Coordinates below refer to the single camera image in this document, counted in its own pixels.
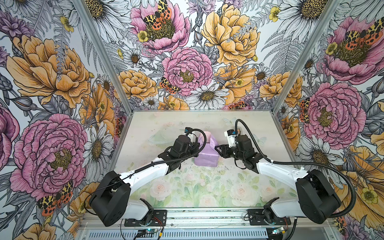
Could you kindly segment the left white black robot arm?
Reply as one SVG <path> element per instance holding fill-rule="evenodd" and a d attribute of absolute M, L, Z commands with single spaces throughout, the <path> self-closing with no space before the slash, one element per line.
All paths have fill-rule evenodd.
<path fill-rule="evenodd" d="M 149 225 L 155 217 L 153 207 L 144 199 L 134 201 L 130 196 L 147 183 L 179 168 L 183 161 L 198 156 L 207 143 L 206 134 L 202 132 L 201 136 L 203 142 L 199 143 L 191 141 L 188 133 L 180 135 L 149 164 L 126 173 L 107 173 L 89 200 L 90 207 L 104 226 L 110 227 L 119 220 Z"/>

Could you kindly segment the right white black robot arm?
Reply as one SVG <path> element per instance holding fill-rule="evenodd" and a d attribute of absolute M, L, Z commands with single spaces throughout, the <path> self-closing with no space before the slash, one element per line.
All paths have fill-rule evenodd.
<path fill-rule="evenodd" d="M 288 162 L 278 164 L 266 160 L 265 155 L 255 151 L 251 139 L 246 135 L 230 135 L 227 140 L 228 144 L 215 147 L 222 158 L 240 160 L 246 169 L 274 178 L 297 193 L 295 200 L 276 197 L 264 205 L 264 220 L 268 224 L 284 217 L 306 217 L 316 224 L 322 224 L 341 206 L 340 198 L 322 172 L 293 168 Z"/>

